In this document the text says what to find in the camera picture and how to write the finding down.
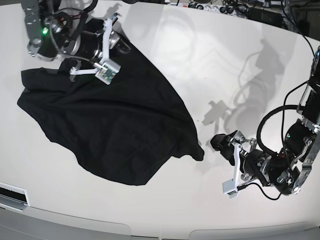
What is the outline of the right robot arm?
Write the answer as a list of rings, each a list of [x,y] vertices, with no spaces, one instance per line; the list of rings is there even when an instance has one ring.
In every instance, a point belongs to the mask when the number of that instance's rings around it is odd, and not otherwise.
[[[131,48],[121,36],[99,19],[87,21],[89,13],[98,2],[93,0],[84,9],[60,8],[59,0],[23,0],[21,8],[29,38],[28,53],[32,57],[51,62],[58,56],[77,61],[95,62],[103,53],[103,34],[107,36],[109,49],[127,54]]]

